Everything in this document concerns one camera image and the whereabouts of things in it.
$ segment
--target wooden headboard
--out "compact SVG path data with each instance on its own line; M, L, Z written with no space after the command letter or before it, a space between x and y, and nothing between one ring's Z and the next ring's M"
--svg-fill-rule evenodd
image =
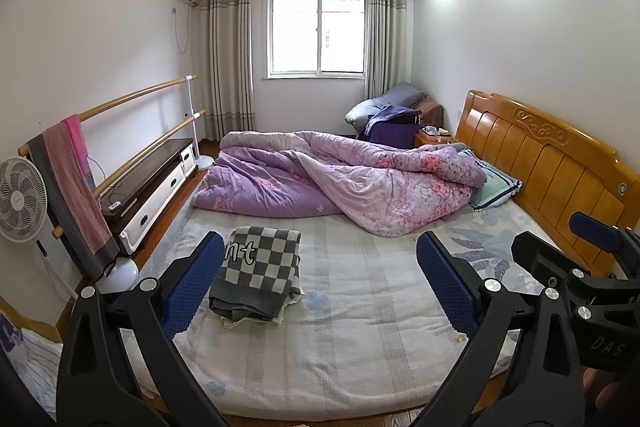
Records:
M577 237L569 218L581 211L633 228L640 217L640 178L613 147L572 125L500 94L469 91L456 139L522 180L514 197L565 254L592 275L609 273L613 256Z

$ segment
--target mattress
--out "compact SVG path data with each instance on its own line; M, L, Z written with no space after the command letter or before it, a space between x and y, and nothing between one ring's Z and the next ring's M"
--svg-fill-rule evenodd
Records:
M465 347L415 258L415 243L434 230L445 247L482 277L513 291L542 286L510 261L513 237L529 230L552 243L513 201L463 210L403 237L368 233L346 216L261 219L195 210L156 275L191 253L215 230L227 239L242 225L302 232L300 279L305 298L287 307L282 325L246 323L228 330L205 299L174 343L223 412L264 419L319 421L411 409L427 403ZM508 367L515 332L495 372ZM156 391L135 337L127 352L143 389Z

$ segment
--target wooden bar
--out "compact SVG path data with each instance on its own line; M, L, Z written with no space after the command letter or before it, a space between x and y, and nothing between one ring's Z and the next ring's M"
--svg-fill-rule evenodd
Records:
M190 77L191 79L196 80L200 76L197 74L192 74L190 75ZM97 116L102 112L112 109L113 107L117 107L125 102L130 102L130 100L135 100L136 98L145 96L146 94L150 94L152 92L156 92L161 89L164 89L165 87L177 86L177 84L183 84L185 82L187 82L186 76L182 78L176 78L175 80L169 80L167 82L163 82L162 84L156 84L155 86L145 87L144 89L140 89L140 90L131 92L129 94L120 96L118 98L114 98L109 102L101 103L100 105L97 105L96 107L91 108L88 111L80 113L78 116L80 117L80 121L83 122L85 120L89 120L90 118L93 118L94 116ZM29 153L29 147L27 146L27 144L22 145L18 149L18 154L20 156L27 156L28 153Z
M94 190L92 190L92 194L94 195L94 198L97 198L103 192L105 192L108 188L110 188L111 185L114 184L114 182L116 182L121 176L124 176L124 174L126 174L127 171L129 171L129 169L131 169L140 160L142 160L142 158L144 158L148 154L151 154L155 149L157 149L164 142L166 142L171 136L173 136L175 133L180 131L180 129L182 129L184 127L187 127L192 121L196 120L196 118L199 118L203 114L206 114L206 110L204 110L204 109L199 111L199 112L197 112L193 116L190 116L189 118L184 120L182 123L179 123L171 131L169 131L168 133L165 133L164 135L159 137L157 140L154 140L153 142L151 142L142 151L140 151L138 154L133 156L133 158L129 159L127 162L125 162L123 165L121 165L118 169L113 171L111 173L111 175L108 176L105 179L105 181L103 181L100 185L95 187ZM60 239L60 237L62 237L63 233L65 233L65 232L62 229L62 227L60 227L60 226L55 227L55 229L53 229L53 232L52 232L53 237L55 237L56 239Z

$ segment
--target curtain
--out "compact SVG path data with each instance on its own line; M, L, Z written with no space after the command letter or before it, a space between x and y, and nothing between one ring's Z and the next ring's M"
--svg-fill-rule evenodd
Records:
M406 0L369 0L367 98L404 82Z
M251 0L198 0L200 74L207 139L255 126Z

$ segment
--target purple floral comforter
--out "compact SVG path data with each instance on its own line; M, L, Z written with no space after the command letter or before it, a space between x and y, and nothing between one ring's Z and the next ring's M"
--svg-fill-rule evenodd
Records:
M466 204L484 172L453 147L399 150L313 131L232 132L194 206L257 217L345 213L397 237Z

